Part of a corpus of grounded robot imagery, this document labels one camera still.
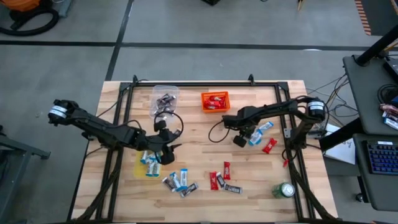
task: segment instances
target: clear plastic container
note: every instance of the clear plastic container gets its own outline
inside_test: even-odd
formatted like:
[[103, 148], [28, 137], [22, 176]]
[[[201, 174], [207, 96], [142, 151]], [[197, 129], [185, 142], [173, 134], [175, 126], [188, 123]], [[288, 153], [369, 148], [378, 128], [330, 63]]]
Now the clear plastic container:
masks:
[[[155, 118], [162, 111], [175, 112], [177, 109], [178, 95], [180, 90], [177, 86], [157, 85], [152, 90], [152, 98], [150, 99], [149, 116]], [[163, 113], [158, 116], [158, 120], [165, 119], [169, 124], [175, 119], [175, 116], [169, 113]]]

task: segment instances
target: wheel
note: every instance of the wheel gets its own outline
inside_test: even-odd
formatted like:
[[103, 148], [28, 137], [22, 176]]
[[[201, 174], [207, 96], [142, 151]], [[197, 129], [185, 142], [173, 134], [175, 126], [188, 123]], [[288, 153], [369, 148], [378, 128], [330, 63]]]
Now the wheel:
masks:
[[362, 193], [359, 193], [359, 194], [355, 195], [355, 200], [356, 200], [357, 202], [363, 202], [363, 195], [362, 195]]

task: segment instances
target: orange vacuum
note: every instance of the orange vacuum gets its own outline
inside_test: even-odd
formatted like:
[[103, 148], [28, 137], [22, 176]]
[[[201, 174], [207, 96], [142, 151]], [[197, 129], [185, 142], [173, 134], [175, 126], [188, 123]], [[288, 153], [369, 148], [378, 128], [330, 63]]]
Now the orange vacuum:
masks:
[[[11, 10], [10, 17], [14, 21], [13, 25], [10, 26], [11, 29], [0, 27], [0, 33], [3, 34], [21, 37], [37, 35], [53, 28], [59, 20], [58, 12], [52, 9], [51, 0], [0, 0], [0, 3]], [[27, 21], [45, 13], [53, 15], [51, 21], [46, 25], [32, 30], [18, 31]]]

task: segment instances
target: white paper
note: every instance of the white paper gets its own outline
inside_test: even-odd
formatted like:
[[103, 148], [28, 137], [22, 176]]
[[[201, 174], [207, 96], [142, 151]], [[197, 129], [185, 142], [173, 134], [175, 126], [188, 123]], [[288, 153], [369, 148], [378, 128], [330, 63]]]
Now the white paper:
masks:
[[[340, 128], [337, 126], [328, 124], [326, 126], [326, 130], [328, 131], [326, 135], [329, 135], [339, 129]], [[355, 165], [355, 145], [353, 139], [351, 138], [327, 150], [325, 156]]]

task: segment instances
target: vacuum hose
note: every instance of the vacuum hose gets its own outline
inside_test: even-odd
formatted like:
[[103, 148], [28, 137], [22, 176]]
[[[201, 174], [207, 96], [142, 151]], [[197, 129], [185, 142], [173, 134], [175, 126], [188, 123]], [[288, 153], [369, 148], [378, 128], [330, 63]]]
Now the vacuum hose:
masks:
[[[58, 15], [58, 12], [56, 10], [52, 9], [51, 7], [40, 7], [39, 6], [35, 9], [27, 11], [27, 12], [15, 12], [16, 14], [18, 14], [15, 16], [12, 15], [13, 12], [15, 12], [15, 11], [11, 11], [11, 17], [15, 20], [15, 23], [13, 23], [13, 25], [10, 26], [11, 30], [0, 27], [0, 33], [6, 34], [6, 35], [19, 36], [19, 37], [26, 37], [26, 36], [31, 36], [31, 35], [42, 34], [44, 32], [47, 32], [51, 28], [53, 28], [57, 24], [57, 22], [59, 21], [59, 18], [60, 18], [60, 16]], [[31, 20], [35, 16], [45, 14], [45, 13], [52, 14], [51, 21], [48, 22], [46, 25], [36, 28], [36, 29], [18, 31], [18, 29], [21, 28], [27, 21]]]

